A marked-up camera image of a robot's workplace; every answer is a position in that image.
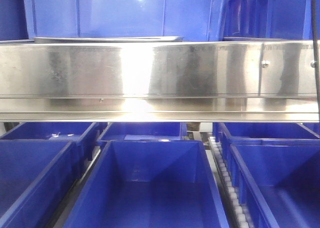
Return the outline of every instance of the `metal beam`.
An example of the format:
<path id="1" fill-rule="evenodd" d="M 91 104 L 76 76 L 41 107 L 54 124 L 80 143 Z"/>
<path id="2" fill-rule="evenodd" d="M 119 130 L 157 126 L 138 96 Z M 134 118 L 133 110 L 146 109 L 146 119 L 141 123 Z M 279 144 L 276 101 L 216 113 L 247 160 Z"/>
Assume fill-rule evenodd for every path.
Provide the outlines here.
<path id="1" fill-rule="evenodd" d="M 0 44 L 0 120 L 315 121 L 312 61 L 308 40 Z"/>

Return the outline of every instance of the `blue storage bin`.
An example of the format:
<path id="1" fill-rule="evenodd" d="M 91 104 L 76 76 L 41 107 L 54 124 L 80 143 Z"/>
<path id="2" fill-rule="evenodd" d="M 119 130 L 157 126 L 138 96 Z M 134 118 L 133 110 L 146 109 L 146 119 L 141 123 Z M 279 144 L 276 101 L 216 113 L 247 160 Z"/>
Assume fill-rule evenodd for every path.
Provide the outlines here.
<path id="1" fill-rule="evenodd" d="M 0 227 L 45 227 L 75 181 L 70 141 L 0 140 Z"/>
<path id="2" fill-rule="evenodd" d="M 92 160 L 92 152 L 100 134 L 99 128 L 97 122 L 26 122 L 0 136 L 0 140 L 73 141 L 78 155 L 77 167 L 73 171 L 80 178 L 85 172 L 85 160 Z"/>
<path id="3" fill-rule="evenodd" d="M 319 145 L 232 145 L 231 155 L 232 184 L 254 227 L 319 227 Z"/>
<path id="4" fill-rule="evenodd" d="M 230 166 L 231 144 L 320 145 L 319 135 L 299 123 L 220 123 L 222 157 Z"/>
<path id="5" fill-rule="evenodd" d="M 96 143 L 104 148 L 111 140 L 182 140 L 185 136 L 185 122 L 115 122 L 107 126 Z"/>
<path id="6" fill-rule="evenodd" d="M 303 125 L 318 135 L 320 134 L 320 123 L 303 123 Z"/>
<path id="7" fill-rule="evenodd" d="M 229 0 L 224 36 L 309 40 L 310 6 L 310 0 Z"/>
<path id="8" fill-rule="evenodd" d="M 111 141 L 64 228 L 228 228 L 199 141 Z"/>
<path id="9" fill-rule="evenodd" d="M 222 38 L 227 0 L 24 0 L 33 37 Z"/>
<path id="10" fill-rule="evenodd" d="M 24 0 L 0 0 L 0 41 L 28 39 Z"/>
<path id="11" fill-rule="evenodd" d="M 213 132 L 214 132 L 215 142 L 220 142 L 220 140 L 222 140 L 222 130 L 219 122 L 213 123 Z"/>

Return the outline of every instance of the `blue plastic bin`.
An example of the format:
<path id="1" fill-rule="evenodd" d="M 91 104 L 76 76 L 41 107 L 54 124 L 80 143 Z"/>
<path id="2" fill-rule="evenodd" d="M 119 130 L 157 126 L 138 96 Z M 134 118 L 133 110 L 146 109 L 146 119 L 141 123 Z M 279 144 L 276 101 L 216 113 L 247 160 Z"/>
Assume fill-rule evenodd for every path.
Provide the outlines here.
<path id="1" fill-rule="evenodd" d="M 221 40 L 227 0 L 24 0 L 29 38 Z"/>
<path id="2" fill-rule="evenodd" d="M 185 122 L 115 122 L 107 126 L 96 143 L 103 149 L 111 140 L 182 140 L 185 136 Z"/>
<path id="3" fill-rule="evenodd" d="M 70 141 L 0 140 L 0 227 L 45 227 L 75 181 Z"/>
<path id="4" fill-rule="evenodd" d="M 231 155 L 232 184 L 255 227 L 319 227 L 319 145 L 232 145 Z"/>
<path id="5" fill-rule="evenodd" d="M 228 228 L 199 141 L 111 141 L 64 228 Z"/>
<path id="6" fill-rule="evenodd" d="M 229 0 L 227 10 L 225 37 L 312 38 L 310 0 Z"/>
<path id="7" fill-rule="evenodd" d="M 96 139 L 100 134 L 97 122 L 26 122 L 21 123 L 0 137 L 0 140 L 68 140 L 77 147 L 78 167 L 74 173 L 78 178 L 85 172 L 86 159 L 92 160 Z"/>
<path id="8" fill-rule="evenodd" d="M 320 134 L 320 123 L 303 123 L 303 125 L 318 135 Z"/>
<path id="9" fill-rule="evenodd" d="M 222 157 L 230 166 L 231 144 L 320 145 L 319 135 L 299 123 L 220 123 Z"/>
<path id="10" fill-rule="evenodd" d="M 0 41 L 28 39 L 24 0 L 0 0 Z"/>

